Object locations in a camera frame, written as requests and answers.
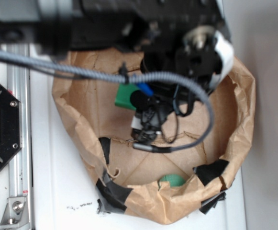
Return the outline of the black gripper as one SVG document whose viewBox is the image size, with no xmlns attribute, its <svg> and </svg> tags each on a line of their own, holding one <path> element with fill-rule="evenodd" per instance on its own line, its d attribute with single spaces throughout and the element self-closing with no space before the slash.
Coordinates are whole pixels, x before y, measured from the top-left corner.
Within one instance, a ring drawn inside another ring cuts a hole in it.
<svg viewBox="0 0 278 230">
<path fill-rule="evenodd" d="M 211 25 L 192 30 L 145 26 L 140 28 L 143 73 L 172 72 L 194 80 L 207 94 L 222 81 L 222 32 Z M 147 83 L 136 86 L 146 96 L 154 92 Z"/>
</svg>

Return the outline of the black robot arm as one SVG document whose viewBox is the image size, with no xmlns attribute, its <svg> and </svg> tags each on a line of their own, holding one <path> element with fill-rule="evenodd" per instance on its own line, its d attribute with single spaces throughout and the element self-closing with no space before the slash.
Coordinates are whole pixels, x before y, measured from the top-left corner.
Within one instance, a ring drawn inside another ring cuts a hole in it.
<svg viewBox="0 0 278 230">
<path fill-rule="evenodd" d="M 151 98 L 174 105 L 199 100 L 195 90 L 176 82 L 176 75 L 211 94 L 232 69 L 234 56 L 215 0 L 0 0 L 0 45 L 23 43 L 36 44 L 55 58 L 111 47 L 142 52 L 143 73 L 158 79 L 138 83 L 130 94 L 139 109 Z M 75 68 L 1 50 L 0 61 L 82 75 Z"/>
</svg>

